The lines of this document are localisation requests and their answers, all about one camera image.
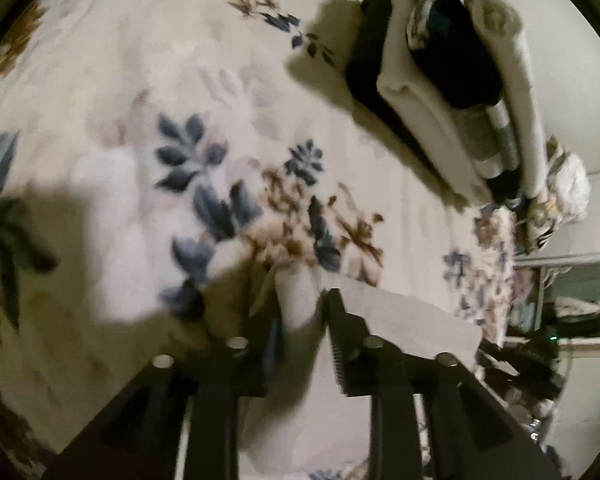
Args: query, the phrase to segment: towel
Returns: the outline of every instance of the towel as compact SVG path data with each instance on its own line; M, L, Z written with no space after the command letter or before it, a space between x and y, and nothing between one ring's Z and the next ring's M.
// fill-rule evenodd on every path
M304 265L279 270L285 362L267 397L250 401L241 439L258 473L331 470L368 454L370 399L341 393L318 314L320 291L332 287L340 289L347 311L365 318L370 332L404 352L433 358L448 351L470 369L475 364L481 339L476 325L338 274Z
M440 177L474 205L491 201L491 193L467 155L451 106L411 57L404 31L416 0L391 0L378 91L411 131Z
M429 170L435 171L418 141L376 88L391 8L391 0L363 0L362 25L347 63L345 79L351 95L375 113Z
M418 0L406 38L416 64L454 108L462 143L494 200L515 199L520 156L502 80L462 1ZM514 173L490 182L507 171Z
M464 4L502 76L520 143L522 187L528 198L534 198L545 186L546 149L522 19L504 0L464 0Z

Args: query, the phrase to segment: clothes pile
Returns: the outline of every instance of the clothes pile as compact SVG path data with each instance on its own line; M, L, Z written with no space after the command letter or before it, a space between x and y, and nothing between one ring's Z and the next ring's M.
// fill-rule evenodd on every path
M530 250L586 215L582 161L555 139L547 155L515 9L504 0L364 0L362 10L347 65L352 95L455 193L515 211Z

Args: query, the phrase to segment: bed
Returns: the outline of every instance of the bed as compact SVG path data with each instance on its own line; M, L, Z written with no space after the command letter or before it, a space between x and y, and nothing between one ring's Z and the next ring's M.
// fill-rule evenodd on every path
M302 260L501 342L514 222L343 78L361 0L34 0L0 45L0 446L38 478L155 354ZM314 478L355 478L334 464Z

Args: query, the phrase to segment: floral bedsheet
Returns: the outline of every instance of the floral bedsheet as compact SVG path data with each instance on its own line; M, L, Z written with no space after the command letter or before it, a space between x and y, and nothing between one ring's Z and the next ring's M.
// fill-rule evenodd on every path
M503 337L511 217L464 206L353 100L359 21L360 0L35 0L14 24L0 445L24 476L156 353L239 334L274 264ZM343 466L310 477L365 470Z

